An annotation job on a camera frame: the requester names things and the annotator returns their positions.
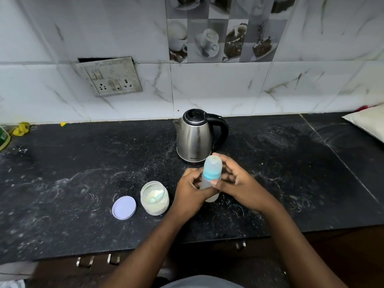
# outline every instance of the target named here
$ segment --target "green container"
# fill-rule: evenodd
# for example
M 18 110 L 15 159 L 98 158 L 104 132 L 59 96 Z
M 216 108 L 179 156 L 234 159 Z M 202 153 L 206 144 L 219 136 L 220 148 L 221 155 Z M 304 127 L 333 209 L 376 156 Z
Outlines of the green container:
M 9 144 L 10 140 L 9 134 L 0 126 L 0 152 Z

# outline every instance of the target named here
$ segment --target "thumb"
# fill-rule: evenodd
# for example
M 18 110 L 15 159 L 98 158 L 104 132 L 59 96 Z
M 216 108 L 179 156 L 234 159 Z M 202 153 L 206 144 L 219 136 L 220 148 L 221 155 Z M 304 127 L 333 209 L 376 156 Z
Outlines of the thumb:
M 203 193 L 204 200 L 207 200 L 208 198 L 211 198 L 213 195 L 218 193 L 218 190 L 213 187 L 201 189 L 200 191 Z
M 222 191 L 224 193 L 227 193 L 229 195 L 233 195 L 235 186 L 233 184 L 226 183 L 222 180 L 211 180 L 211 185 L 218 189 L 219 191 Z

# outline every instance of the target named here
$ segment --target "electrical socket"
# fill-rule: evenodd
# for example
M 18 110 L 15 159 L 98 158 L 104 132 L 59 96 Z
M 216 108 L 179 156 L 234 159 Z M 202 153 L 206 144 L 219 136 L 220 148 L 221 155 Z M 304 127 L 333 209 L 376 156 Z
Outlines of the electrical socket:
M 142 88 L 132 58 L 107 59 L 76 65 L 90 83 L 95 96 L 141 92 Z

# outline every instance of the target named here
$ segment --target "kettle lid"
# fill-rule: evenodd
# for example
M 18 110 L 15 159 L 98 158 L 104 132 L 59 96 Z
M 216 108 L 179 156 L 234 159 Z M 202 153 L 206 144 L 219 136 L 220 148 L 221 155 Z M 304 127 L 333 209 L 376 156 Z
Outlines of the kettle lid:
M 189 125 L 203 125 L 207 123 L 205 118 L 205 111 L 201 109 L 190 109 L 185 111 L 183 120 Z

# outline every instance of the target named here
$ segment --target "hand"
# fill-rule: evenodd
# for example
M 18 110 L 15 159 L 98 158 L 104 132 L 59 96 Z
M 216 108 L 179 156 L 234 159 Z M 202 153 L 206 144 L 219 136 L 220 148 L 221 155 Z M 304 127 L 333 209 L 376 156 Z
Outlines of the hand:
M 202 172 L 203 168 L 187 169 L 177 183 L 175 200 L 168 213 L 173 214 L 182 224 L 199 211 L 205 200 L 218 193 L 213 187 L 202 190 L 195 187 L 200 183 Z
M 212 180 L 211 184 L 216 189 L 233 196 L 238 202 L 255 211 L 265 212 L 270 203 L 277 200 L 265 190 L 250 174 L 237 162 L 226 155 L 213 153 L 223 162 L 222 180 Z

